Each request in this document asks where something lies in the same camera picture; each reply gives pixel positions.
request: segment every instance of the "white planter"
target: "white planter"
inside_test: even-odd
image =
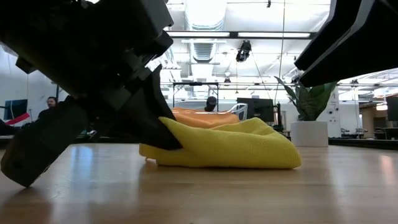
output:
[[[292,143],[297,147],[328,147],[328,123],[297,121],[290,126]]]

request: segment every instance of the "person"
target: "person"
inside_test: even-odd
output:
[[[214,96],[210,96],[206,100],[205,111],[212,112],[214,110],[214,108],[216,107],[216,105],[217,105],[217,98],[215,98]]]
[[[39,113],[39,119],[46,116],[50,111],[52,111],[57,105],[57,99],[54,96],[50,96],[47,98],[47,106],[49,107],[46,110],[43,110]]]

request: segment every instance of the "computer monitor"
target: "computer monitor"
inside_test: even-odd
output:
[[[4,107],[4,120],[11,120],[27,112],[27,100],[7,100]]]
[[[389,121],[398,121],[398,97],[387,97],[387,115]]]
[[[274,122],[274,103],[270,99],[238,98],[238,103],[248,105],[248,119],[260,118],[263,122]]]

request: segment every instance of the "wooden table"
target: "wooden table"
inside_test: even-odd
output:
[[[398,222],[398,152],[300,152],[296,170],[184,169],[136,145],[71,146],[30,189],[0,174],[0,223]]]

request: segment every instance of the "yellow cloth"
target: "yellow cloth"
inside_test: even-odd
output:
[[[293,169],[301,165],[295,146],[258,118],[211,129],[159,118],[183,149],[166,151],[145,144],[140,155],[165,166]]]
[[[223,124],[236,124],[239,117],[235,114],[198,114],[204,112],[185,108],[173,109],[175,119],[183,124],[196,128],[214,128]]]

